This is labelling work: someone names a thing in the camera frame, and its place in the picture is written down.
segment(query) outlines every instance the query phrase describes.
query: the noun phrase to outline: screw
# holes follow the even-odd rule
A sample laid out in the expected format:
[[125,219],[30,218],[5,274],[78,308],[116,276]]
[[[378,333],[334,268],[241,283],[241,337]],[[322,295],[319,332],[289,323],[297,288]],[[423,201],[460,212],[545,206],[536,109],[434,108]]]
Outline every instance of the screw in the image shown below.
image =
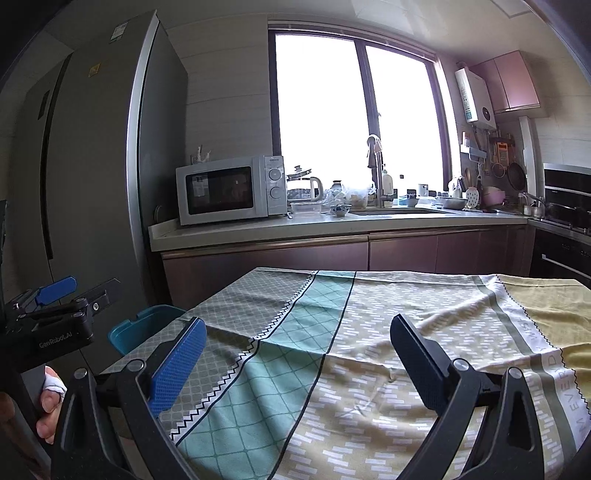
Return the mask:
[[521,370],[519,370],[516,367],[511,367],[509,369],[509,375],[515,378],[516,380],[519,380],[521,377],[523,377],[523,373],[521,372]]
[[466,362],[463,358],[456,358],[453,361],[453,366],[456,368],[456,370],[459,370],[460,372],[465,372],[470,368],[470,364]]
[[129,370],[130,372],[139,372],[140,370],[142,370],[143,367],[144,361],[139,359],[132,360],[127,364],[127,370]]
[[82,380],[87,373],[88,372],[86,371],[86,368],[79,368],[74,372],[74,378],[77,380]]

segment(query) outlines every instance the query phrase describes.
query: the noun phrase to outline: refrigerator door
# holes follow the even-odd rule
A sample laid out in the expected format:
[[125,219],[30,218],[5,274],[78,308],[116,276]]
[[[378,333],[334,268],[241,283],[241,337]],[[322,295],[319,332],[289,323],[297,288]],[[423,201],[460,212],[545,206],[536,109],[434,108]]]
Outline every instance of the refrigerator door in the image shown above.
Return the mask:
[[13,140],[7,236],[12,241],[20,286],[24,289],[39,288],[53,282],[43,235],[46,222],[42,220],[42,212],[46,209],[40,201],[41,158],[46,151],[44,137],[47,146],[58,94],[55,91],[56,82],[63,64],[56,65],[29,90]]
[[158,27],[144,83],[139,130],[139,206],[148,269],[157,303],[171,303],[159,253],[148,227],[178,217],[176,169],[184,165],[187,72]]
[[56,103],[47,157],[47,213],[54,278],[78,292],[112,277],[122,298],[94,322],[82,352],[94,373],[120,355],[107,333],[149,305],[138,201],[142,88],[158,28],[155,12],[110,30],[72,54]]

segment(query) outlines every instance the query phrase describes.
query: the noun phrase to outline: microwave knob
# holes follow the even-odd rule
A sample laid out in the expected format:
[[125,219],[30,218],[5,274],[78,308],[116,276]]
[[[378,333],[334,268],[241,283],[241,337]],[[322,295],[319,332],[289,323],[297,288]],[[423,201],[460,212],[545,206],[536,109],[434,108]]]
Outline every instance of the microwave knob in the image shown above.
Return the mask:
[[271,195],[272,199],[280,199],[281,198],[281,189],[279,187],[273,187],[269,190],[269,195]]
[[279,168],[272,168],[269,170],[269,178],[273,181],[277,181],[281,178],[281,170]]

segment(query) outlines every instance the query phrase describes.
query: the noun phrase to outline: patterned tablecloth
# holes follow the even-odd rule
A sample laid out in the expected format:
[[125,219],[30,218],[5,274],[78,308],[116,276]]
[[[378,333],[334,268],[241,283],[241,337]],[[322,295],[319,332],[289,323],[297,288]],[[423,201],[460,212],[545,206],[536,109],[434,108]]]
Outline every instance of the patterned tablecloth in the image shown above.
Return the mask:
[[[160,415],[199,477],[394,479],[436,418],[390,343],[397,313],[452,359],[524,371],[555,478],[591,430],[591,291],[573,280],[258,268],[107,372],[201,317],[206,349]],[[448,478],[461,472],[482,415]]]

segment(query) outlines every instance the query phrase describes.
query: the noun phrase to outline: sticker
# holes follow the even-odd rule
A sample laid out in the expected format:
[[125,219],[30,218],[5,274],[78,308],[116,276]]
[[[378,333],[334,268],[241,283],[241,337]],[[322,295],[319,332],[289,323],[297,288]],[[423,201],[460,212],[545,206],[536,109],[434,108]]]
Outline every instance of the sticker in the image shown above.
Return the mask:
[[113,34],[111,35],[111,41],[109,43],[113,43],[121,38],[125,28],[127,27],[127,22],[123,22],[115,27],[113,30]]
[[193,177],[193,196],[205,197],[206,194],[209,194],[209,182],[207,180],[207,176]]
[[99,69],[100,69],[100,63],[97,63],[96,65],[90,67],[90,70],[88,71],[88,78],[99,73]]

